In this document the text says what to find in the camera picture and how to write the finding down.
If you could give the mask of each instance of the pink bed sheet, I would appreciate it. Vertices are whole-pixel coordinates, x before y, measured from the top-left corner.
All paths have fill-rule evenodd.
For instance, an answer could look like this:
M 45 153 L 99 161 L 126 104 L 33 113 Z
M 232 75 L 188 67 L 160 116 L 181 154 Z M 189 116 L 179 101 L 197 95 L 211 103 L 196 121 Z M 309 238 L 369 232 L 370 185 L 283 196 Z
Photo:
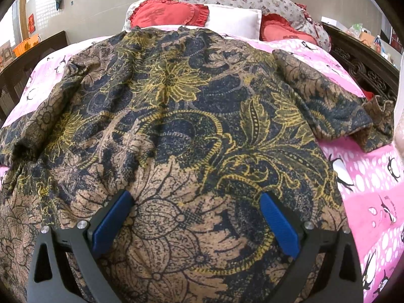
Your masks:
M 173 30 L 178 27 L 159 27 Z M 108 37 L 98 37 L 55 51 L 35 67 L 19 104 L 3 126 L 38 108 L 61 80 L 69 58 Z M 262 42 L 241 39 L 254 48 L 271 52 L 283 49 L 320 71 L 330 80 L 357 96 L 359 86 L 342 66 L 321 48 L 298 39 Z M 370 303 L 383 289 L 404 250 L 404 183 L 401 160 L 390 144 L 368 154 L 350 138 L 319 142 L 338 174 L 338 188 L 347 212 L 361 261 L 364 302 Z M 2 180 L 6 167 L 0 166 Z

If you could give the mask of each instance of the paisley pattern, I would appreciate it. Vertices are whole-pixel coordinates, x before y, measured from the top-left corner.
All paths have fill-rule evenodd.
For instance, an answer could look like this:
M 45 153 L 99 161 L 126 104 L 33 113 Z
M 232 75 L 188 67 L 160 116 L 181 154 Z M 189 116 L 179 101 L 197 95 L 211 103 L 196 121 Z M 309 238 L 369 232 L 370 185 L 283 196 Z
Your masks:
M 128 302 L 262 302 L 290 260 L 260 194 L 340 228 L 336 173 L 314 134 L 373 125 L 361 99 L 325 91 L 307 67 L 185 28 L 134 29 L 73 56 L 38 109 L 0 131 L 3 286 L 25 302 L 40 227 L 90 219 L 126 188 L 135 206 L 100 265 Z

